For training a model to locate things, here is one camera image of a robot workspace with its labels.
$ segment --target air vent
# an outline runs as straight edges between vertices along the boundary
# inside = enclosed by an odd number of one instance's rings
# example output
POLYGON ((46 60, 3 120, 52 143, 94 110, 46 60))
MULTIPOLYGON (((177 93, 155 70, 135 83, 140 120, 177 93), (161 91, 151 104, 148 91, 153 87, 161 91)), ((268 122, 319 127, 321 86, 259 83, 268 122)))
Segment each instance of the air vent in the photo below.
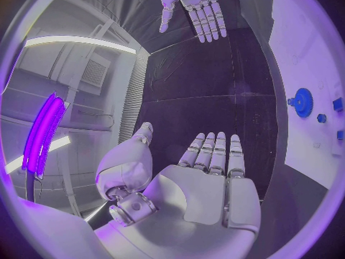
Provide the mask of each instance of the air vent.
POLYGON ((110 62, 108 63, 108 60, 93 53, 92 57, 87 63, 81 81, 87 82, 94 86, 102 87, 109 65, 110 62))

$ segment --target purple light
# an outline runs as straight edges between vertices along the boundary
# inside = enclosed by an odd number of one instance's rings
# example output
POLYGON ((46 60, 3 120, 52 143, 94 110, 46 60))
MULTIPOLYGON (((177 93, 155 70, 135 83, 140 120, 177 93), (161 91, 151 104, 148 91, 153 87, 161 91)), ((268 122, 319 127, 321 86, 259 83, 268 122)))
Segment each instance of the purple light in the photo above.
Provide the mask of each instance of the purple light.
POLYGON ((27 160, 29 172, 37 171, 37 175, 42 177, 51 140, 64 112, 63 100, 55 98, 53 93, 39 113, 25 146, 24 154, 28 160, 24 158, 24 161, 27 160))
POLYGON ((39 178, 43 178, 43 173, 44 173, 44 167, 45 167, 45 163, 47 161, 47 156, 48 156, 48 152, 49 152, 49 148, 50 145, 52 143, 52 139, 54 137, 55 131, 58 128, 58 125, 64 115, 66 111, 66 108, 64 107, 64 105, 62 104, 54 118, 54 121, 52 122, 49 131, 47 133, 47 136, 45 138, 45 141, 43 143, 43 149, 40 155, 40 159, 39 159, 39 165, 37 167, 37 176, 39 178))
POLYGON ((42 122, 42 119, 44 118, 48 108, 53 103, 55 96, 56 96, 55 92, 49 96, 49 98, 47 99, 45 104, 42 106, 41 111, 37 115, 37 117, 36 117, 36 119, 32 125, 28 140, 26 141, 26 145, 25 145, 22 170, 25 170, 28 166, 28 158, 29 158, 29 154, 31 151, 32 143, 33 143, 35 136, 36 136, 37 129, 39 128, 39 126, 42 122))

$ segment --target robotic hand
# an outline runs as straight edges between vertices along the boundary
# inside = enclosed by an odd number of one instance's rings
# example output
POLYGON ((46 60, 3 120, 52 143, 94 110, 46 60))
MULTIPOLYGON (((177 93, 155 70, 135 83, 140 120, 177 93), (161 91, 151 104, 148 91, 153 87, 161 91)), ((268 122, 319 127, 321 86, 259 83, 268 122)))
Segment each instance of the robotic hand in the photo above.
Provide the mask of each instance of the robotic hand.
POLYGON ((101 195, 117 199, 114 220, 95 231, 104 247, 114 258, 245 258, 261 216, 239 137, 231 137, 227 172, 225 133, 200 133, 150 182, 152 132, 144 123, 99 165, 101 195))
MULTIPOLYGON (((162 23, 159 31, 164 33, 168 29, 168 24, 173 16, 175 3, 178 0, 162 0, 163 14, 162 23)), ((205 36, 208 42, 212 38, 218 39, 218 30, 216 20, 222 37, 227 36, 227 30, 220 9, 218 0, 180 0, 185 9, 189 12, 190 19, 197 31, 200 42, 205 42, 205 36)))

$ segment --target blue gear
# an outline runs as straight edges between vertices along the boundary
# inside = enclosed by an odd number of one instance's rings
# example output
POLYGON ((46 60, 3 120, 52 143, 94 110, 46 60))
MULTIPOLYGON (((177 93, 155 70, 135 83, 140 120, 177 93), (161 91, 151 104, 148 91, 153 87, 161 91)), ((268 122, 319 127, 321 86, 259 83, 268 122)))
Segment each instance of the blue gear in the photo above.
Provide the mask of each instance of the blue gear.
POLYGON ((306 88, 300 88, 293 100, 296 113, 299 117, 306 118, 313 111, 313 96, 312 93, 306 88))

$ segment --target ventilation grille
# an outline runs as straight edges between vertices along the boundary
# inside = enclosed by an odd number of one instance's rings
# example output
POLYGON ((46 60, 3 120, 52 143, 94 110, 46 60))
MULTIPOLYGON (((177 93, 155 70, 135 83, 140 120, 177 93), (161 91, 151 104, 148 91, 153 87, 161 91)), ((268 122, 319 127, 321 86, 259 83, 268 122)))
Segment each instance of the ventilation grille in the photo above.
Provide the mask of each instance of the ventilation grille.
POLYGON ((94 62, 93 60, 89 60, 81 80, 91 85, 101 87, 106 70, 107 68, 105 66, 94 62))
POLYGON ((122 143, 133 135, 134 126, 143 101, 144 81, 149 53, 141 47, 133 67, 126 93, 124 110, 121 117, 118 143, 122 143))

